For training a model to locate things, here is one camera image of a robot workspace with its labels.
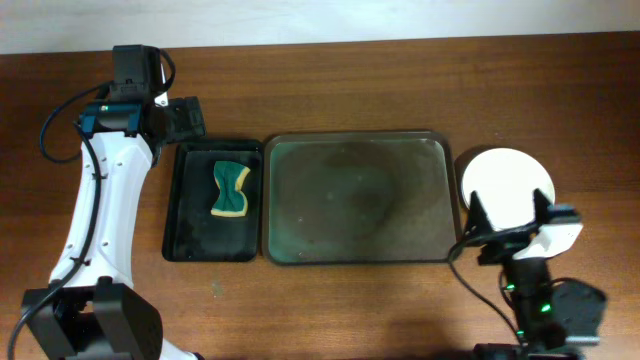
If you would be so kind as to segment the green yellow sponge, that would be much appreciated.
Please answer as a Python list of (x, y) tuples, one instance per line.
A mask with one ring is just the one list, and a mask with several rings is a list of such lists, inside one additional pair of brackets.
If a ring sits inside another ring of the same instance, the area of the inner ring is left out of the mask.
[(250, 169), (240, 163), (218, 161), (214, 165), (214, 181), (219, 189), (211, 214), (217, 217), (244, 217), (248, 212), (248, 200), (242, 187)]

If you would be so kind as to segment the white plate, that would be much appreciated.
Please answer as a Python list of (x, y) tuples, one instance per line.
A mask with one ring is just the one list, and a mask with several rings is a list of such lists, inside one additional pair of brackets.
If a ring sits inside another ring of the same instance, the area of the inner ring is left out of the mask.
[(532, 156), (512, 148), (492, 148), (474, 156), (462, 171), (461, 194), (467, 207), (475, 192), (494, 230), (534, 220), (533, 192), (555, 202), (551, 176)]

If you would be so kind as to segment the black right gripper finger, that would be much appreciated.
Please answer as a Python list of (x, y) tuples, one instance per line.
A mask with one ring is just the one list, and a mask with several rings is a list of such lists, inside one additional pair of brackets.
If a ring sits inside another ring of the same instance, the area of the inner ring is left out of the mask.
[(533, 204), (535, 223), (538, 225), (546, 224), (550, 218), (549, 210), (552, 204), (540, 189), (533, 191)]
[(474, 238), (494, 232), (477, 191), (472, 191), (467, 218), (467, 236)]

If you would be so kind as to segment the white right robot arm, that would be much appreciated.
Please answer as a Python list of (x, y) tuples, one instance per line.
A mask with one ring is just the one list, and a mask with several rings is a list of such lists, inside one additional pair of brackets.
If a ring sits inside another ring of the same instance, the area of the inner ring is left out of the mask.
[(598, 328), (608, 298), (575, 278), (552, 278), (547, 261), (569, 250), (582, 219), (569, 205), (555, 205), (541, 190), (532, 193), (534, 218), (504, 230), (492, 227), (474, 191), (464, 244), (479, 247), (480, 266), (499, 265), (501, 296), (516, 320), (516, 344), (477, 344), (476, 359), (582, 359), (581, 348), (600, 342)]

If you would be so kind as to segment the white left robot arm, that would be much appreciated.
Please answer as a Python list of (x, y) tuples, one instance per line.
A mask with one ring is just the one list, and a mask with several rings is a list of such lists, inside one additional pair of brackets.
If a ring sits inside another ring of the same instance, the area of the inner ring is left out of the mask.
[(28, 328), (50, 359), (196, 359), (169, 342), (159, 311), (133, 289), (141, 190), (164, 146), (205, 134), (195, 97), (169, 99), (176, 69), (163, 49), (112, 50), (114, 77), (74, 121), (80, 187), (64, 249), (46, 287), (29, 289), (7, 356)]

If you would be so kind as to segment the large dark serving tray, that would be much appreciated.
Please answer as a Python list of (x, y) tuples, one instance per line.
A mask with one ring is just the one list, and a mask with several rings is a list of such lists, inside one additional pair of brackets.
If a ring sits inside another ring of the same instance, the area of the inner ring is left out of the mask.
[(283, 134), (263, 171), (262, 253), (279, 266), (443, 263), (461, 237), (439, 133)]

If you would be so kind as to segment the small black tray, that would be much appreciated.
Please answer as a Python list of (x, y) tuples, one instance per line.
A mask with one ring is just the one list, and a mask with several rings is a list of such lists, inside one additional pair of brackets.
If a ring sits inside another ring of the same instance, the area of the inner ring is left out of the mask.
[[(239, 217), (211, 213), (220, 195), (214, 166), (243, 165), (249, 172), (241, 192), (247, 213)], [(248, 262), (258, 252), (261, 230), (263, 145), (250, 139), (205, 139), (176, 150), (162, 255), (172, 262)]]

